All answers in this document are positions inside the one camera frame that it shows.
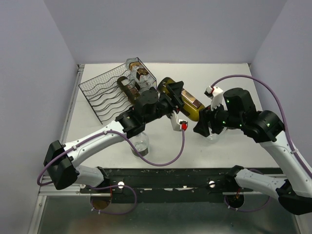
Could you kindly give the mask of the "clear square bottle black label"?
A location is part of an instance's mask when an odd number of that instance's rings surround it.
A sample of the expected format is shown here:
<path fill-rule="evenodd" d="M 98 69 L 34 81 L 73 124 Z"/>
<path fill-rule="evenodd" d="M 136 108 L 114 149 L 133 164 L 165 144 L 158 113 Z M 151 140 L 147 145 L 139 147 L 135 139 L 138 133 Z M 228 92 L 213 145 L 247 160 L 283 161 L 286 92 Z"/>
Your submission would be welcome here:
<path fill-rule="evenodd" d="M 136 88 L 140 94 L 154 86 L 154 79 L 147 70 L 139 69 L 138 71 L 131 71 L 130 74 L 131 79 L 135 80 Z"/>

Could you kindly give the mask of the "square clear bottle dark cap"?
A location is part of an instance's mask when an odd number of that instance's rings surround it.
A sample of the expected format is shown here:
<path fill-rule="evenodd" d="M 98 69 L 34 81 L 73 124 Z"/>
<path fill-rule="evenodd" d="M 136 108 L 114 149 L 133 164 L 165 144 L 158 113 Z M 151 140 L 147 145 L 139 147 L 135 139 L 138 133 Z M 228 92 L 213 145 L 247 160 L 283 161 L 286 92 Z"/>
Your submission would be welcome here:
<path fill-rule="evenodd" d="M 130 71 L 132 78 L 139 85 L 140 92 L 152 88 L 154 79 L 138 58 L 128 58 L 126 60 L 126 67 Z"/>

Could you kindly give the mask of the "black wire wine rack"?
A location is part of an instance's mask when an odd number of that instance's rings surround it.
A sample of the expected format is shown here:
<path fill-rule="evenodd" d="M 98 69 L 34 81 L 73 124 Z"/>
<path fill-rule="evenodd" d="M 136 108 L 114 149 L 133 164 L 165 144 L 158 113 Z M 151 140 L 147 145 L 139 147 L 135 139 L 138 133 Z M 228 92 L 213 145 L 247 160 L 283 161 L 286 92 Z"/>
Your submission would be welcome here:
<path fill-rule="evenodd" d="M 133 89 L 135 88 L 133 74 L 126 63 L 123 63 L 78 85 L 101 124 L 115 119 L 132 106 L 127 95 L 118 86 L 117 80 L 126 77 L 122 85 Z"/>

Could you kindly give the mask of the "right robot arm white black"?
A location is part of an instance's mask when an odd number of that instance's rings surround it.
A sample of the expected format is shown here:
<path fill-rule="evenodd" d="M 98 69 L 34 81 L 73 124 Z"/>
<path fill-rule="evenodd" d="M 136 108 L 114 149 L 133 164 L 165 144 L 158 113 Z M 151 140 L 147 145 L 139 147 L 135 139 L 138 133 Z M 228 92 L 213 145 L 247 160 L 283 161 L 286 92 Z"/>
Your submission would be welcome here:
<path fill-rule="evenodd" d="M 257 174 L 242 166 L 233 166 L 222 181 L 229 192 L 247 188 L 278 200 L 280 205 L 294 215 L 312 211 L 312 169 L 302 155 L 291 149 L 287 142 L 286 125 L 272 111 L 258 111 L 249 91 L 232 88 L 217 95 L 210 95 L 211 103 L 225 101 L 222 105 L 210 105 L 199 112 L 195 133 L 208 137 L 220 134 L 224 128 L 239 129 L 260 144 L 278 164 L 285 179 Z"/>

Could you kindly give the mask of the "olive green wine bottle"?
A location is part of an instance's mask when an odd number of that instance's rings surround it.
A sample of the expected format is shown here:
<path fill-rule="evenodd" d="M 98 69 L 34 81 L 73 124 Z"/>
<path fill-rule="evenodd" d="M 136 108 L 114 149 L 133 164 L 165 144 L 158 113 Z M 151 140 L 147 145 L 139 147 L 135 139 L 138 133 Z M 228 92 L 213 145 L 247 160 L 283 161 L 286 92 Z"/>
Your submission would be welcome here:
<path fill-rule="evenodd" d="M 121 91 L 127 96 L 128 101 L 135 105 L 136 101 L 141 96 L 139 90 L 140 86 L 134 79 L 129 79 L 125 76 L 121 76 L 117 79 L 117 85 Z"/>

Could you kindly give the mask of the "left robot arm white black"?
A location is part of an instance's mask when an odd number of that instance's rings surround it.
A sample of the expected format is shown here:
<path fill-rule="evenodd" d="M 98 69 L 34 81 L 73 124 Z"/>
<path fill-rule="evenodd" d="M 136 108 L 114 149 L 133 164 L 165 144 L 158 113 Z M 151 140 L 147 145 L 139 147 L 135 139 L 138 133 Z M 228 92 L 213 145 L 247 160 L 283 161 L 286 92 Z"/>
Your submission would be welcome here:
<path fill-rule="evenodd" d="M 37 178 L 37 184 L 43 186 L 40 179 L 48 173 L 51 184 L 57 190 L 63 190 L 72 184 L 91 186 L 102 193 L 108 187 L 108 180 L 100 167 L 89 168 L 82 162 L 99 151 L 122 141 L 129 141 L 145 130 L 147 123 L 167 116 L 175 131 L 184 132 L 187 121 L 179 120 L 177 113 L 184 106 L 181 97 L 184 83 L 169 83 L 168 92 L 159 94 L 154 88 L 144 91 L 135 105 L 121 113 L 115 120 L 100 130 L 79 140 L 61 144 L 58 140 L 49 145 L 44 159 L 44 169 Z"/>

